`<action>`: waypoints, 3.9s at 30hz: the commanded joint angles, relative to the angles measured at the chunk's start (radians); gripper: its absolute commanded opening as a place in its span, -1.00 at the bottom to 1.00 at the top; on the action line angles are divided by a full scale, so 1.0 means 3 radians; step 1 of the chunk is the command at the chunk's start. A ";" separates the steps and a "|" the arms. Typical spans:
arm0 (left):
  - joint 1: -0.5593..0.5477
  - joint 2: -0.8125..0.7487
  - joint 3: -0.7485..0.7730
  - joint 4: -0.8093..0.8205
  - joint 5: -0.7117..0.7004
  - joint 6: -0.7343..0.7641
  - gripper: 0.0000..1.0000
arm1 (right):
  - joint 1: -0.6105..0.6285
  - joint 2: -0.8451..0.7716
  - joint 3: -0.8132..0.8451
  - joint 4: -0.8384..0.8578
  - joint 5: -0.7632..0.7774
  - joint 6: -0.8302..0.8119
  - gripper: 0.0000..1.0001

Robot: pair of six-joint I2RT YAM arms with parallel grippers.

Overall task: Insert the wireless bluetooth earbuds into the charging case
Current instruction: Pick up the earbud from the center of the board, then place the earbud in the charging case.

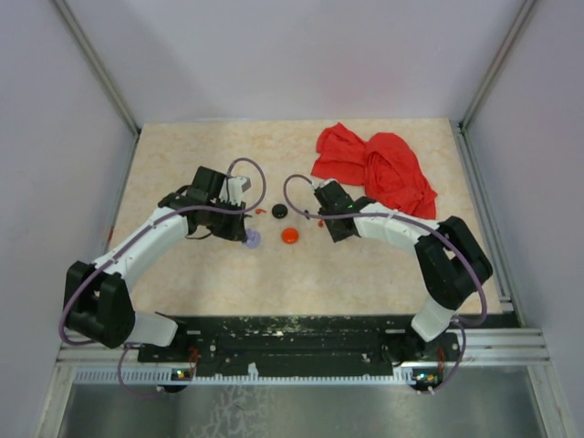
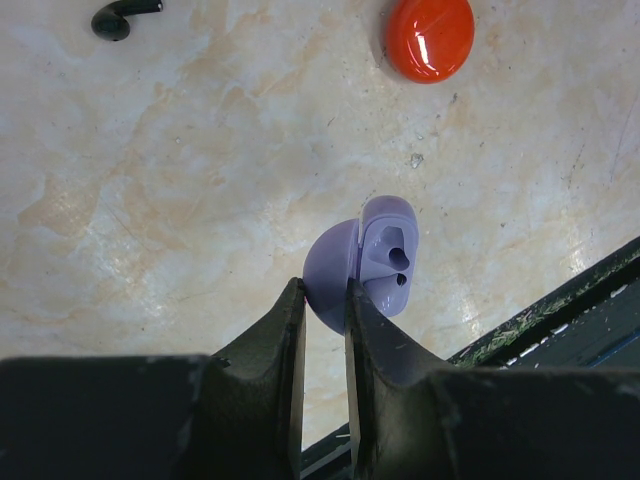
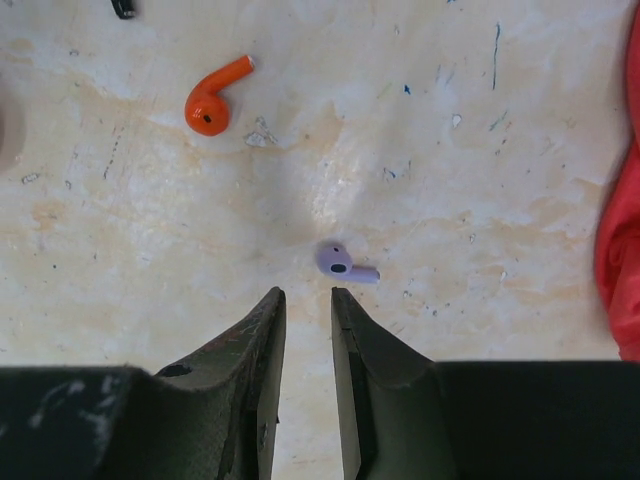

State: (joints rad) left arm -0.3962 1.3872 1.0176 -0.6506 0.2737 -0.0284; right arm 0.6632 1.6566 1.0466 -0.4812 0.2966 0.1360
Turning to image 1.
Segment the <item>purple earbud charging case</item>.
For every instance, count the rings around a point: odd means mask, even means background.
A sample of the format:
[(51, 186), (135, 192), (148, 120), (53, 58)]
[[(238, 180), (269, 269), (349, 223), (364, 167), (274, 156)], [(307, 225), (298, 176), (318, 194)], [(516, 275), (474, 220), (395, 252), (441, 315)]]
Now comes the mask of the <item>purple earbud charging case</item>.
[(261, 244), (261, 234), (254, 229), (245, 230), (245, 240), (243, 244), (249, 249), (256, 249)]

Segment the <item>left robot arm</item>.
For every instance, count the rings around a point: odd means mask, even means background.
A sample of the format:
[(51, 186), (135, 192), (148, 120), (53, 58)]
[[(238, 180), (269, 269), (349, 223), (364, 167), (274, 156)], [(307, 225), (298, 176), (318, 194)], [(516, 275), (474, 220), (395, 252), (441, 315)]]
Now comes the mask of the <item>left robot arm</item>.
[(167, 360), (183, 360), (190, 340), (180, 334), (178, 322), (158, 313), (136, 311), (130, 299), (141, 277), (174, 245), (198, 228), (231, 242), (244, 243), (244, 193), (251, 181), (199, 167), (193, 181), (167, 194), (149, 218), (121, 244), (91, 263), (75, 262), (67, 271), (59, 335), (84, 336), (108, 348), (126, 344), (157, 347)]

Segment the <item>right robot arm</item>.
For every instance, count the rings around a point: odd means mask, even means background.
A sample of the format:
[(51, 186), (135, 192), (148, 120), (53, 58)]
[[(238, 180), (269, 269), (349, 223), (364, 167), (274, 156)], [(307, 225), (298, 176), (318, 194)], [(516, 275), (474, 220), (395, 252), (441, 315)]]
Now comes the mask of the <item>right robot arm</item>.
[(367, 196), (354, 200), (334, 179), (314, 186), (318, 213), (335, 242), (352, 236), (386, 242), (416, 256), (429, 297), (412, 318), (409, 353), (426, 361), (440, 349), (441, 336), (463, 303), (478, 293), (480, 325), (486, 315), (483, 284), (493, 267), (466, 222), (415, 218)]

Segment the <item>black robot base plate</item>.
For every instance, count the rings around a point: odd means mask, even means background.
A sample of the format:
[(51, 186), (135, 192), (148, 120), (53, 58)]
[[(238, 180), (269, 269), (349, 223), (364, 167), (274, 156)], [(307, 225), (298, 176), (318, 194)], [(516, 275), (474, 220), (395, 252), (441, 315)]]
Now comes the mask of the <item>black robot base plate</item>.
[(191, 362), (200, 377), (391, 376), (408, 362), (445, 363), (460, 351), (454, 333), (424, 342), (411, 316), (180, 317), (170, 347), (140, 347), (141, 363)]

